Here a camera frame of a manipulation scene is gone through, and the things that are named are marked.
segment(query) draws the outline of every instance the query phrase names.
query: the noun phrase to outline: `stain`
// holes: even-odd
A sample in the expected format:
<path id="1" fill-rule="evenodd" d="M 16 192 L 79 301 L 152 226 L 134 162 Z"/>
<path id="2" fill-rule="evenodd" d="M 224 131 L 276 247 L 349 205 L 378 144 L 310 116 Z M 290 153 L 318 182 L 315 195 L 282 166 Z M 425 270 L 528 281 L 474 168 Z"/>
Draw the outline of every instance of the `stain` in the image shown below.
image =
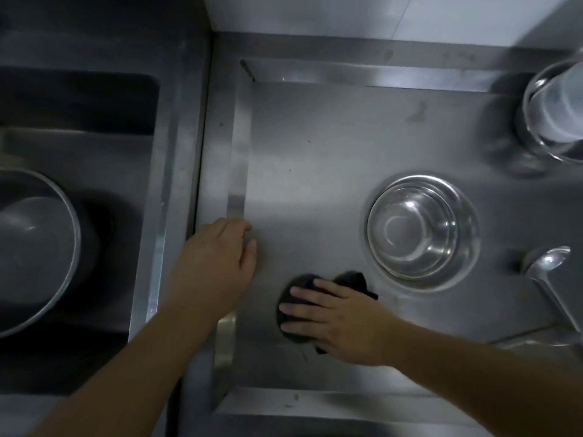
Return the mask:
<path id="1" fill-rule="evenodd" d="M 389 61 L 391 58 L 393 58 L 394 54 L 395 54 L 395 51 L 393 49 L 386 50 L 384 55 L 383 55 L 383 59 L 384 59 L 385 63 L 387 61 Z"/>
<path id="2" fill-rule="evenodd" d="M 476 55 L 473 53 L 460 52 L 458 56 L 463 60 L 470 61 L 470 63 L 476 62 Z"/>
<path id="3" fill-rule="evenodd" d="M 427 117 L 425 116 L 427 112 L 427 102 L 419 102 L 419 109 L 413 114 L 407 117 L 407 122 L 425 122 Z"/>

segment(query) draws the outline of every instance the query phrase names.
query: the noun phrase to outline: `sink basin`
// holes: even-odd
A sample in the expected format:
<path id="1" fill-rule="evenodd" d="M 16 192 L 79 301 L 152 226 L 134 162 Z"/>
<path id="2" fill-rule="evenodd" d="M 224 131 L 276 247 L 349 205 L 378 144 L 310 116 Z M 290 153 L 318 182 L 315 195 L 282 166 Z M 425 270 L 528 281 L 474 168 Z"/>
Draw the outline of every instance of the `sink basin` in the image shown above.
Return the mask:
<path id="1" fill-rule="evenodd" d="M 83 204 L 101 241 L 83 284 L 0 340 L 0 393 L 71 393 L 127 342 L 158 93 L 139 74 L 0 67 L 0 151 Z"/>
<path id="2" fill-rule="evenodd" d="M 218 412 L 378 421 L 383 402 L 430 395 L 394 369 L 346 365 L 284 338 L 276 304 L 300 274 L 361 271 L 394 314 L 505 343 L 560 323 L 519 264 L 533 247 L 565 244 L 573 255 L 551 279 L 583 316 L 583 205 L 574 198 L 583 193 L 583 169 L 538 168 L 513 128 L 528 80 L 556 58 L 478 46 L 217 40 L 196 223 L 225 212 L 246 217 L 260 251 L 236 334 L 234 316 L 217 329 Z M 479 257 L 464 279 L 438 293 L 397 285 L 367 251 L 371 206 L 407 175 L 442 178 L 476 212 Z M 576 347 L 567 348 L 539 354 L 581 368 Z M 430 409 L 418 404 L 415 420 L 471 422 L 451 411 L 436 418 Z"/>

